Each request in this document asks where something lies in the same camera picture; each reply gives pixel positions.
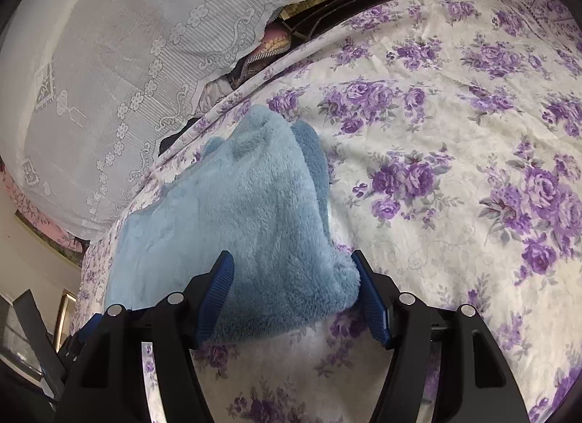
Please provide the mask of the blue fleece baby jacket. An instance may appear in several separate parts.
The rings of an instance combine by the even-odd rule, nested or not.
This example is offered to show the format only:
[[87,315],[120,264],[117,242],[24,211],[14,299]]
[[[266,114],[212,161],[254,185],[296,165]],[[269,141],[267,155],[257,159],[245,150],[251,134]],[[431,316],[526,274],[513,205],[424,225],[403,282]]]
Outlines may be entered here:
[[234,281],[213,341],[285,334],[339,313],[355,303],[360,279],[330,239],[329,191],[313,128],[253,107],[126,218],[104,302],[154,306],[230,252]]

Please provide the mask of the pink floral cloth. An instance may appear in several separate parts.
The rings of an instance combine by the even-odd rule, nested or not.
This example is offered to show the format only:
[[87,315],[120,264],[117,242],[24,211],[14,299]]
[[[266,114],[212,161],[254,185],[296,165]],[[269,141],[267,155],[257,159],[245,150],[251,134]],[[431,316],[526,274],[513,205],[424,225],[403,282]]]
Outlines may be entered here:
[[58,226],[26,197],[6,170],[4,162],[1,162],[1,182],[6,188],[16,210],[32,225],[36,232],[42,233],[47,239],[50,239],[53,243],[56,243],[67,251],[86,251],[87,245],[83,240],[80,240]]

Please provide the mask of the purple floral bed sheet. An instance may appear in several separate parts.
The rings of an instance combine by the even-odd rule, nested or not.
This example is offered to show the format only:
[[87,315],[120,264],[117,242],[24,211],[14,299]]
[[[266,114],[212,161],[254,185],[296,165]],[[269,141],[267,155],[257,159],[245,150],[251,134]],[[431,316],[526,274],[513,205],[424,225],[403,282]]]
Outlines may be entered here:
[[430,306],[470,304],[532,422],[581,372],[581,32],[562,0],[394,0],[248,80],[130,209],[262,105],[320,134],[338,249]]

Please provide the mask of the white lace cover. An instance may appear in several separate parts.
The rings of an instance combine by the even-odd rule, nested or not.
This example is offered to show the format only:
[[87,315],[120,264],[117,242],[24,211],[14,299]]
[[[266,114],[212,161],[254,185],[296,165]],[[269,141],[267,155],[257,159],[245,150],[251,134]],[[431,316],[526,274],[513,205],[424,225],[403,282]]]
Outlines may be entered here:
[[22,0],[2,34],[1,153],[65,232],[101,235],[205,89],[302,0]]

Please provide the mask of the wooden picture frame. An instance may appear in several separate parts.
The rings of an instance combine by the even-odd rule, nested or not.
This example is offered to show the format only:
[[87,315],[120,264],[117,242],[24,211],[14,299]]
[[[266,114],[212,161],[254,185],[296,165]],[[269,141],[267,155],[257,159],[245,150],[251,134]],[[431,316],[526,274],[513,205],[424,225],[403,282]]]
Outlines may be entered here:
[[76,297],[64,290],[60,299],[55,327],[53,331],[53,347],[58,351],[70,335],[70,329],[76,309]]

